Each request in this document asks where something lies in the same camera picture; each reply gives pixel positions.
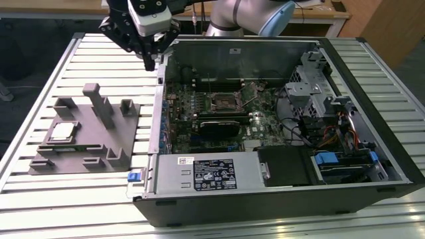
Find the black plastic part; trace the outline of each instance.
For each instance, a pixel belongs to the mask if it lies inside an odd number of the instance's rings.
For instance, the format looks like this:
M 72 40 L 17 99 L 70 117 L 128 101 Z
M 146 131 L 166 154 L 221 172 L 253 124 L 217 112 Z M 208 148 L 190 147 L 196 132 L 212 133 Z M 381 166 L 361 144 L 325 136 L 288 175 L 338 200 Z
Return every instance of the black plastic part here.
M 82 37 L 85 36 L 85 33 L 84 32 L 76 32 L 72 36 L 72 38 L 74 39 L 82 39 Z
M 320 184 L 308 151 L 306 146 L 258 148 L 258 159 L 266 164 L 270 175 L 270 178 L 264 180 L 266 187 Z
M 200 135 L 209 138 L 229 138 L 238 135 L 240 123 L 238 122 L 202 122 L 200 125 Z
M 360 43 L 367 43 L 366 39 L 363 37 L 356 37 L 356 40 L 360 42 Z

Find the wooden table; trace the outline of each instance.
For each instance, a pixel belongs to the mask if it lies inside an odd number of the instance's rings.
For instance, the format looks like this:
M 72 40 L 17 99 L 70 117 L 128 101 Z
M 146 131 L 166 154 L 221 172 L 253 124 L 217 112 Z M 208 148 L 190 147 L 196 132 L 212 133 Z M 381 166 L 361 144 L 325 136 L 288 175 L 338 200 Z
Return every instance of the wooden table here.
M 200 4 L 196 6 L 198 17 Z M 209 18 L 212 3 L 205 3 L 205 13 Z M 102 0 L 0 0 L 0 18 L 41 18 L 41 19 L 102 19 L 108 14 L 108 6 Z M 186 11 L 174 16 L 177 20 L 192 20 L 192 12 Z M 330 0 L 320 6 L 305 10 L 297 9 L 289 23 L 324 24 L 329 28 L 324 35 L 336 37 L 345 20 L 350 18 L 348 12 L 337 12 Z

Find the black cable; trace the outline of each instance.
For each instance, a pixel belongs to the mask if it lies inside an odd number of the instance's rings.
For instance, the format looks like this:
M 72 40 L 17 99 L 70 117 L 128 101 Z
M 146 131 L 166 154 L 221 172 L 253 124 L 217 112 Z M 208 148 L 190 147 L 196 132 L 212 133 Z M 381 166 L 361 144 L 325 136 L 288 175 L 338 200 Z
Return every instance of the black cable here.
M 292 128 L 292 130 L 290 130 L 290 141 L 296 141 L 297 139 L 293 139 L 293 131 L 294 131 L 294 129 L 296 128 L 300 128 L 298 126 L 294 126 L 293 128 Z
M 289 128 L 289 127 L 282 123 L 282 121 L 286 120 L 286 119 L 288 119 L 288 120 L 293 120 L 293 121 L 298 121 L 297 118 L 289 118 L 289 117 L 282 118 L 282 119 L 280 120 L 281 126 L 284 126 L 284 128 L 285 128 L 286 130 L 289 130 L 289 131 L 302 140 L 302 142 L 305 143 L 306 146 L 309 146 L 310 148 L 316 148 L 314 144 L 313 144 L 310 141 L 308 141 L 308 139 L 306 139 L 302 135 L 300 135 L 296 131 L 292 130 L 292 128 Z
M 302 24 L 304 24 L 304 21 L 305 21 L 305 18 L 304 18 L 304 8 L 300 6 L 300 4 L 294 1 L 294 4 L 298 5 L 298 7 L 301 8 L 301 14 L 302 14 Z
M 204 34 L 204 21 L 205 21 L 205 5 L 201 2 L 201 35 Z

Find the aluminum extrusion table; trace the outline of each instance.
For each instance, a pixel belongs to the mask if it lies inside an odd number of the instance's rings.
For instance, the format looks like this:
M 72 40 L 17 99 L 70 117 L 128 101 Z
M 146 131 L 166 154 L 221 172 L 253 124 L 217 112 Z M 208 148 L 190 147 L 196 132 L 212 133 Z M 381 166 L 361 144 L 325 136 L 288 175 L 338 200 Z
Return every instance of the aluminum extrusion table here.
M 338 38 L 332 39 L 332 44 L 425 172 L 423 106 L 366 43 Z M 425 189 L 399 199 L 386 199 L 353 214 L 154 228 L 125 196 L 126 172 L 28 175 L 30 159 L 56 115 L 50 107 L 54 98 L 72 96 L 76 103 L 89 103 L 81 94 L 85 83 L 100 84 L 110 103 L 132 98 L 142 105 L 132 167 L 145 166 L 156 81 L 156 72 L 146 72 L 140 59 L 106 37 L 74 35 L 0 162 L 1 238 L 425 237 Z M 344 93 L 341 81 L 334 81 Z

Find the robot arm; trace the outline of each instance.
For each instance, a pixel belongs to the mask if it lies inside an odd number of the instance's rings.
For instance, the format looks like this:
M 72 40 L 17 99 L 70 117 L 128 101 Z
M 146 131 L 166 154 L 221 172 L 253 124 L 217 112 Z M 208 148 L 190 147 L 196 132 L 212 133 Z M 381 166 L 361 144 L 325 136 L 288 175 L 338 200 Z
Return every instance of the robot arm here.
M 208 1 L 212 0 L 106 0 L 109 16 L 98 28 L 126 52 L 136 52 L 146 71 L 153 71 L 154 59 L 180 34 L 180 22 L 172 15 L 182 13 L 193 3 Z M 260 36 L 277 36 L 293 10 L 294 2 L 289 0 L 220 0 L 208 35 L 241 36 L 242 27 Z

